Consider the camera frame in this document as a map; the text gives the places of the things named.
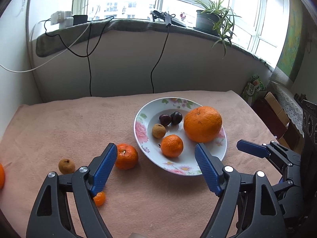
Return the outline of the large orange by wall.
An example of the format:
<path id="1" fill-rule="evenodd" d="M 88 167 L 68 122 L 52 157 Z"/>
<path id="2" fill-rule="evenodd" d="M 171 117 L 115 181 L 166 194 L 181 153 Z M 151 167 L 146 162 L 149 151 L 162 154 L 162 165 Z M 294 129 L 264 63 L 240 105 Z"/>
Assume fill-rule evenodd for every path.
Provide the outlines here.
<path id="1" fill-rule="evenodd" d="M 5 171 L 3 165 L 0 164 L 0 189 L 3 189 L 5 184 Z"/>

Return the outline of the pink towel cloth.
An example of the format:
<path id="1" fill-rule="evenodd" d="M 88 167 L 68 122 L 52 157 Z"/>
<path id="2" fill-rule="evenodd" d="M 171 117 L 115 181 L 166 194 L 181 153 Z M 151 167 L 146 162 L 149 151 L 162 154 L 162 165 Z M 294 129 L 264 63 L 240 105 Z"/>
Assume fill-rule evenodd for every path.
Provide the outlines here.
<path id="1" fill-rule="evenodd" d="M 271 184 L 280 173 L 265 159 L 237 150 L 239 140 L 269 143 L 273 135 L 249 105 L 235 92 L 179 91 L 180 97 L 211 106 L 222 116 L 227 136 L 223 163 L 241 173 L 263 171 Z M 160 94 L 125 97 L 86 97 L 46 104 L 22 105 L 1 140 L 5 184 L 1 210 L 24 237 L 40 187 L 63 158 L 77 167 L 88 165 L 105 147 L 136 146 L 133 123 L 137 112 Z M 106 202 L 99 208 L 114 237 L 139 233 L 146 237 L 199 237 L 217 197 L 201 176 L 169 173 L 139 153 L 138 165 L 127 171 L 114 168 L 107 180 Z"/>

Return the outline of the small brown longan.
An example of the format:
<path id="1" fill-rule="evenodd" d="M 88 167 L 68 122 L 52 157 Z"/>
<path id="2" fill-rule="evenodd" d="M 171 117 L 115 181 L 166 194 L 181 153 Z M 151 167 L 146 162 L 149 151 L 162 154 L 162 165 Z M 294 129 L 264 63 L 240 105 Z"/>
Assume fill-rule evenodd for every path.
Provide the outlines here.
<path id="1" fill-rule="evenodd" d="M 166 129 L 161 124 L 155 124 L 152 128 L 152 135 L 154 138 L 161 139 L 165 136 Z"/>

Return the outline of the mandarin with stem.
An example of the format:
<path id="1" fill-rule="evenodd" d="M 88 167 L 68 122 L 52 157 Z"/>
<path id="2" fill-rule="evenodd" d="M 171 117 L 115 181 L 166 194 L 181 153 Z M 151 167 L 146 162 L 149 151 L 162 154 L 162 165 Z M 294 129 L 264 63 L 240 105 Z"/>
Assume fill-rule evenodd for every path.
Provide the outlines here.
<path id="1" fill-rule="evenodd" d="M 175 158 L 182 154 L 184 144 L 179 136 L 171 134 L 162 139 L 160 149 L 164 156 Z"/>

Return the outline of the green snack bag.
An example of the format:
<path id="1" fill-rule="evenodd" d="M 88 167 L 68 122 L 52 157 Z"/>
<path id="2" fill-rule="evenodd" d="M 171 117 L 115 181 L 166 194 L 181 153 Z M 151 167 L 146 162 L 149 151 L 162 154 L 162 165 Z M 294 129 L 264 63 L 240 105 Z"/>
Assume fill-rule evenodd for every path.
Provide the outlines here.
<path id="1" fill-rule="evenodd" d="M 241 98 L 249 105 L 253 104 L 266 93 L 265 85 L 258 74 L 251 76 L 247 84 L 245 85 Z"/>

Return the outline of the black device on sill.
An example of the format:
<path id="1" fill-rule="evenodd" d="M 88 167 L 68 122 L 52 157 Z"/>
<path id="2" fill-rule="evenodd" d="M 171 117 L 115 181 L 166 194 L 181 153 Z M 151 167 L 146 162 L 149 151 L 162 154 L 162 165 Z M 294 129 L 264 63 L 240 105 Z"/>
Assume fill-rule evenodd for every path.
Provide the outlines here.
<path id="1" fill-rule="evenodd" d="M 186 27 L 183 22 L 175 18 L 175 14 L 169 14 L 160 10 L 153 10 L 150 12 L 150 14 L 152 15 L 153 22 L 155 22 L 156 20 L 162 20 L 167 26 L 176 25 L 180 27 Z"/>

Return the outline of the dark green sill mat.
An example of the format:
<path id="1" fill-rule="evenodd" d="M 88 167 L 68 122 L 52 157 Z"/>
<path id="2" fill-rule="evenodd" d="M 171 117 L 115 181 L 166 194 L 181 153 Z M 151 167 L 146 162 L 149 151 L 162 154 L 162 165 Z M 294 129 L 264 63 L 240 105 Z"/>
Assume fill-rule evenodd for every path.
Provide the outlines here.
<path id="1" fill-rule="evenodd" d="M 210 34 L 176 25 L 165 27 L 163 23 L 150 22 L 146 20 L 132 20 L 132 19 L 105 19 L 96 20 L 92 23 L 85 23 L 67 27 L 61 30 L 55 30 L 48 33 L 43 33 L 35 40 L 31 41 L 30 51 L 35 53 L 39 58 L 51 56 L 57 52 L 69 51 L 73 55 L 86 58 L 86 55 L 75 53 L 70 48 L 73 45 L 88 41 L 91 38 L 98 38 L 109 31 L 122 32 L 146 32 L 155 31 L 165 33 L 178 33 L 182 35 L 194 36 L 201 39 L 215 42 L 218 38 Z"/>

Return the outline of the large orange in plate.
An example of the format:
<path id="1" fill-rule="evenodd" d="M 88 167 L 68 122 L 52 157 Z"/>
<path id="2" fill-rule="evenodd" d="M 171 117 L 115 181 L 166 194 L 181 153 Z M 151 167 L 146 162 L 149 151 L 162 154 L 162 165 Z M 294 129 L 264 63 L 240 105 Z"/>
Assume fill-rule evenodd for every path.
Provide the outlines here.
<path id="1" fill-rule="evenodd" d="M 187 137 L 197 143 L 213 141 L 222 127 L 222 117 L 210 106 L 191 110 L 184 118 L 183 128 Z"/>

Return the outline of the green wall picture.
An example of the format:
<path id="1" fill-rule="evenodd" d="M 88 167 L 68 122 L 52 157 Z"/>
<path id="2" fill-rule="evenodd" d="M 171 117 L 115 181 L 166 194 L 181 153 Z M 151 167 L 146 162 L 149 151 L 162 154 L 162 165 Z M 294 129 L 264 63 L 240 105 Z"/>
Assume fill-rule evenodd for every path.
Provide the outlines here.
<path id="1" fill-rule="evenodd" d="M 289 0 L 289 8 L 286 38 L 277 68 L 294 82 L 303 59 L 303 4 L 301 0 Z"/>

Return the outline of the cardboard box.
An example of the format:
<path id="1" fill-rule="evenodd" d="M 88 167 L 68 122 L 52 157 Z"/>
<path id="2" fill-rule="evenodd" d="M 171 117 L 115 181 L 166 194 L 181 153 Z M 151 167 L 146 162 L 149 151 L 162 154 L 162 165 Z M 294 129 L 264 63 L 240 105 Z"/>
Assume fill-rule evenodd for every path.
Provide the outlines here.
<path id="1" fill-rule="evenodd" d="M 300 154 L 303 147 L 303 136 L 271 92 L 260 91 L 257 93 L 251 108 L 279 143 Z"/>

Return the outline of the left dark plum in plate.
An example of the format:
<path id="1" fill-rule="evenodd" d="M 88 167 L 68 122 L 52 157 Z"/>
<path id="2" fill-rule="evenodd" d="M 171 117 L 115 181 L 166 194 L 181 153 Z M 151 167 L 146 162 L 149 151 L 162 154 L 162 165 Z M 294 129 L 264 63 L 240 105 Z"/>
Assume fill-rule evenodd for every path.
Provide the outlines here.
<path id="1" fill-rule="evenodd" d="M 171 115 L 169 114 L 162 114 L 159 116 L 159 122 L 164 127 L 168 126 L 171 123 Z"/>

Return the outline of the black adapter on sill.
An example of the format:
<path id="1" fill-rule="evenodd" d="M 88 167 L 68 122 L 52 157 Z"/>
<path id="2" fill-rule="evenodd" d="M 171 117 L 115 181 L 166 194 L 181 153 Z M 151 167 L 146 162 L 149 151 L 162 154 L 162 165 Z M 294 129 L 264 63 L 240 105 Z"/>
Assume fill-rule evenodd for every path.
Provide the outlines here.
<path id="1" fill-rule="evenodd" d="M 85 24 L 88 22 L 88 16 L 86 14 L 75 14 L 73 16 L 73 25 Z"/>

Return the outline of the right dark plum in plate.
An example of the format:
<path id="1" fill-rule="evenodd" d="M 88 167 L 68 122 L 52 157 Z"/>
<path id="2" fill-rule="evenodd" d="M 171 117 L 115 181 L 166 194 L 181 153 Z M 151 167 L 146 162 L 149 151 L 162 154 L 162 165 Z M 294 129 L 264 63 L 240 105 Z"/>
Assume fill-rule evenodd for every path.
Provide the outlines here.
<path id="1" fill-rule="evenodd" d="M 170 116 L 171 116 L 171 124 L 172 125 L 178 125 L 183 119 L 182 114 L 178 111 L 175 111 Z"/>

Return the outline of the floral white plate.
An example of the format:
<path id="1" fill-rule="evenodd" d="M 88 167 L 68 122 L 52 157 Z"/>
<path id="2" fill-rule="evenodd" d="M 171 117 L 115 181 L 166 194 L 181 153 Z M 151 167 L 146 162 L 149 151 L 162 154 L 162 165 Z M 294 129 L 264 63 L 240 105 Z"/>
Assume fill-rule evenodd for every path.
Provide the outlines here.
<path id="1" fill-rule="evenodd" d="M 183 130 L 183 122 L 178 125 L 168 125 L 166 136 L 179 136 L 184 145 L 182 154 L 176 158 L 165 157 L 161 151 L 161 139 L 152 135 L 152 129 L 159 123 L 162 114 L 171 115 L 178 111 L 182 116 L 199 107 L 197 102 L 178 97 L 163 97 L 145 104 L 137 113 L 134 120 L 134 135 L 138 146 L 147 158 L 158 167 L 170 173 L 182 176 L 199 176 L 201 170 L 195 159 L 196 143 L 191 141 Z"/>

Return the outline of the small orange kumquat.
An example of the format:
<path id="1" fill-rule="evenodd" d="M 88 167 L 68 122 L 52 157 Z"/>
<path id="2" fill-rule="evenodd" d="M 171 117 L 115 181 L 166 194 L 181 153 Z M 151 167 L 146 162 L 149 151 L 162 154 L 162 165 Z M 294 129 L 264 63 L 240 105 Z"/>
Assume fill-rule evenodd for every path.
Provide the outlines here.
<path id="1" fill-rule="evenodd" d="M 102 206 L 106 201 L 106 194 L 104 191 L 102 192 L 98 192 L 95 196 L 94 196 L 94 202 L 95 202 L 95 205 L 97 207 L 100 207 Z"/>

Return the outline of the mandarin near plate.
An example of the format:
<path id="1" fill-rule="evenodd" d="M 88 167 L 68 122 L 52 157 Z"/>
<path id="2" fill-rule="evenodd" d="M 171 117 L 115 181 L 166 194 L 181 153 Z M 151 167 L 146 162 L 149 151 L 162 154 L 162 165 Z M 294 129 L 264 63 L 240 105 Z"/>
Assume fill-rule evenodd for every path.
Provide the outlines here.
<path id="1" fill-rule="evenodd" d="M 126 143 L 116 145 L 117 158 L 115 166 L 120 170 L 129 170 L 134 168 L 139 160 L 137 150 Z"/>

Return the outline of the white lace cloth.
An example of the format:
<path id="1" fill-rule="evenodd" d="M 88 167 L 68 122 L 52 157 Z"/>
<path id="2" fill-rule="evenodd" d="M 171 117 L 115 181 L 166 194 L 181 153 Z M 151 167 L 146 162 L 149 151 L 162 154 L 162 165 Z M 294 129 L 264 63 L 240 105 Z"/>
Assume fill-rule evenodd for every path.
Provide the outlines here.
<path id="1" fill-rule="evenodd" d="M 304 136 L 303 110 L 294 99 L 294 95 L 286 87 L 280 85 L 279 83 L 270 82 L 270 84 L 288 118 L 296 126 L 299 133 Z"/>

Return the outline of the large brown longan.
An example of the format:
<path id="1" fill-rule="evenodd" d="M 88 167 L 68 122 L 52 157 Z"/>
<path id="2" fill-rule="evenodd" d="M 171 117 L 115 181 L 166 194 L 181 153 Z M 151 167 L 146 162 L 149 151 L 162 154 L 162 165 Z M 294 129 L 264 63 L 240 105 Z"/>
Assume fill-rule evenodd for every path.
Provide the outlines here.
<path id="1" fill-rule="evenodd" d="M 72 160 L 67 158 L 60 160 L 58 167 L 59 167 L 59 171 L 63 175 L 72 174 L 75 172 L 75 163 Z"/>

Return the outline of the dark plum in plate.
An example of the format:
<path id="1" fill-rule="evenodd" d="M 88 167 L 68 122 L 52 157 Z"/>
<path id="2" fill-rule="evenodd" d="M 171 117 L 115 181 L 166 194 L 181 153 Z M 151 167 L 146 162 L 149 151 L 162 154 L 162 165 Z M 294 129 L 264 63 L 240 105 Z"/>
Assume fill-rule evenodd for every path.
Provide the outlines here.
<path id="1" fill-rule="evenodd" d="M 171 115 L 169 114 L 162 114 L 159 116 L 159 122 L 164 127 L 168 126 L 171 123 Z"/>
<path id="2" fill-rule="evenodd" d="M 171 116 L 171 124 L 172 125 L 178 125 L 183 119 L 182 114 L 178 111 L 175 111 L 170 116 Z"/>

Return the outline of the potted spider plant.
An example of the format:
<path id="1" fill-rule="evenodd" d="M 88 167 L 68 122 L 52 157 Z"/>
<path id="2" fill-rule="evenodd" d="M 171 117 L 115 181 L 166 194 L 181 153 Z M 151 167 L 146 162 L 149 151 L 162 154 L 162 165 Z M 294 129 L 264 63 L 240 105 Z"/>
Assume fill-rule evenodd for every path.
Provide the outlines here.
<path id="1" fill-rule="evenodd" d="M 239 16 L 233 11 L 226 0 L 191 0 L 201 6 L 197 10 L 195 30 L 210 34 L 218 39 L 213 46 L 222 44 L 223 54 L 227 54 L 227 46 L 232 45 L 235 19 Z"/>

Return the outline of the white power strip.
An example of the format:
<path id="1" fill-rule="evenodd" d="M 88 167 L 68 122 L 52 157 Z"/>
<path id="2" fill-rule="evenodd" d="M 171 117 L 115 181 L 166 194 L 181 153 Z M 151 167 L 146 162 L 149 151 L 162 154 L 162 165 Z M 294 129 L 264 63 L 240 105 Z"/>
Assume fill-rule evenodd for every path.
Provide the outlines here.
<path id="1" fill-rule="evenodd" d="M 71 27 L 74 24 L 74 17 L 71 11 L 57 11 L 51 15 L 51 25 L 59 24 L 59 29 Z"/>

